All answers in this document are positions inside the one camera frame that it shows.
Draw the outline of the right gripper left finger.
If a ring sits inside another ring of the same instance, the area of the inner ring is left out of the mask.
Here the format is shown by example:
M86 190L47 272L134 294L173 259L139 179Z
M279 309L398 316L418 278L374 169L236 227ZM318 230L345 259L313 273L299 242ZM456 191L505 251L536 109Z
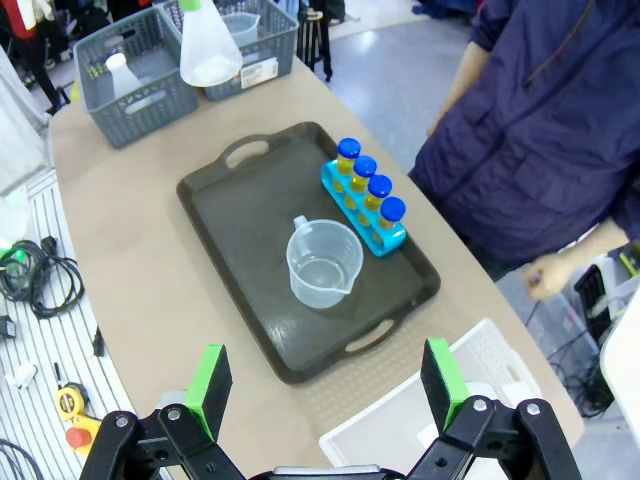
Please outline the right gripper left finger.
M242 479L218 444L233 380L227 350L209 345L180 401L141 419L112 411L100 425L82 479L159 479L179 467L190 479Z

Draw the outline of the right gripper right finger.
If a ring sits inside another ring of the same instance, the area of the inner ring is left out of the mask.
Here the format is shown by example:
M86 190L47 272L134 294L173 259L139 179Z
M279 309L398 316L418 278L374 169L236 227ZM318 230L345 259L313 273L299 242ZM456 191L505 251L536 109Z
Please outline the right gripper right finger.
M525 399L510 408L470 394L443 338L425 341L420 378L438 436L410 479L462 479L478 458L495 460L508 479L582 477L549 402Z

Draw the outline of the person's left hand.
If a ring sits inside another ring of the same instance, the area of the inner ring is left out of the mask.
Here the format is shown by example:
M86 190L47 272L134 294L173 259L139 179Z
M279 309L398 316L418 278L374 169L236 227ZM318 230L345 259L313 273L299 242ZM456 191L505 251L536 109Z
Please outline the person's left hand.
M588 259L573 250L539 257L523 273L529 296L534 301L545 301L558 294L573 272L587 262Z

